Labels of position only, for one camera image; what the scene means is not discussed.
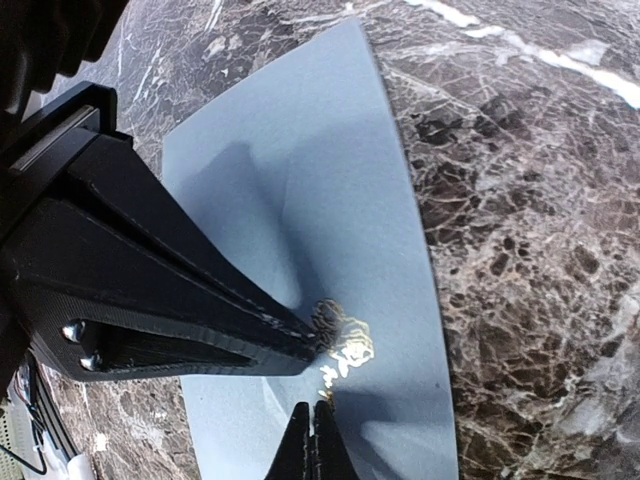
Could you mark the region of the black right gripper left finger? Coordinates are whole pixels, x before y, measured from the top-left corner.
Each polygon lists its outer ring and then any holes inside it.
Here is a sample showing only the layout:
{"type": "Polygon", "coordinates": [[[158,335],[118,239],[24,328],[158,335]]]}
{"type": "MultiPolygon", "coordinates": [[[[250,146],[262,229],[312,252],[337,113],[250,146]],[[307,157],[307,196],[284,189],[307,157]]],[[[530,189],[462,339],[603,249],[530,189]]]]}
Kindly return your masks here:
{"type": "Polygon", "coordinates": [[[295,405],[265,480],[309,480],[309,404],[295,405]]]}

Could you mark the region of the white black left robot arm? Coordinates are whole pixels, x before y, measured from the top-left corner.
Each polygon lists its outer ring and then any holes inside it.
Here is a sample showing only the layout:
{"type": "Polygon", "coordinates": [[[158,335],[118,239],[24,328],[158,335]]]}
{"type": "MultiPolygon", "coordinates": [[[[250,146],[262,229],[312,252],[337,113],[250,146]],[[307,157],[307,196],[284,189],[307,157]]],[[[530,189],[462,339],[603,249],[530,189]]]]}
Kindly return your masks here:
{"type": "Polygon", "coordinates": [[[313,330],[207,239],[84,82],[32,93],[102,55],[121,1],[1,5],[1,382],[28,355],[78,381],[293,376],[313,330]]]}

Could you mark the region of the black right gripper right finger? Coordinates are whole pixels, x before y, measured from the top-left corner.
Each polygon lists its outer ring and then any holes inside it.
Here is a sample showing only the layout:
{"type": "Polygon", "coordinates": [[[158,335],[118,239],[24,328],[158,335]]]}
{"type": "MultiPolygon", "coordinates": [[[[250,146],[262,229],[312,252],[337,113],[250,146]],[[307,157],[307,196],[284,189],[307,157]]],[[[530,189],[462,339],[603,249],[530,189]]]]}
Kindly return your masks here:
{"type": "Polygon", "coordinates": [[[312,439],[313,479],[360,480],[327,401],[314,407],[312,439]]]}

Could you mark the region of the blue-grey envelope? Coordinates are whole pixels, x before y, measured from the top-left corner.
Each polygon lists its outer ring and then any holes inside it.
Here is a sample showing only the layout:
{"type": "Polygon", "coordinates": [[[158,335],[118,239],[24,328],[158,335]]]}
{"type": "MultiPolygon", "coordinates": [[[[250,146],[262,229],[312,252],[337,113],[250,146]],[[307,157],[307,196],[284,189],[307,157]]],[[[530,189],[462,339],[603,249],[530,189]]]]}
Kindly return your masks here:
{"type": "Polygon", "coordinates": [[[162,181],[244,275],[325,336],[294,377],[185,376],[205,479],[261,479],[294,406],[331,399],[363,479],[455,479],[428,249],[366,35],[344,21],[169,133],[162,181]]]}

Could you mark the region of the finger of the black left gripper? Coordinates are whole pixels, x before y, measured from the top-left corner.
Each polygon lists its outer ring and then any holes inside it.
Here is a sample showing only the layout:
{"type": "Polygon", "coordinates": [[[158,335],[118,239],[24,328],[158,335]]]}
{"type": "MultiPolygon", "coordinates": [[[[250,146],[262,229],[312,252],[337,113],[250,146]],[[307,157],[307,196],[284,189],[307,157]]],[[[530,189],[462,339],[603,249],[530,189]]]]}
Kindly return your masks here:
{"type": "Polygon", "coordinates": [[[289,376],[315,358],[312,340],[242,340],[142,310],[137,266],[117,270],[9,270],[9,299],[38,360],[79,381],[190,374],[289,376]]]}

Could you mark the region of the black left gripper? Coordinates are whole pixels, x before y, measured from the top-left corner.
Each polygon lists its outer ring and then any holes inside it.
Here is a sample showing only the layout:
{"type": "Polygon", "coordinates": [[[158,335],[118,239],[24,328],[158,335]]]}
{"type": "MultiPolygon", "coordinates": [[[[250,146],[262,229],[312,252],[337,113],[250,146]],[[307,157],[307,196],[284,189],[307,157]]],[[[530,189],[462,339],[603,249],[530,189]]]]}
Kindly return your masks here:
{"type": "Polygon", "coordinates": [[[116,116],[116,91],[83,82],[22,124],[2,150],[2,269],[137,266],[133,304],[182,322],[190,336],[314,339],[206,238],[120,140],[116,116]]]}

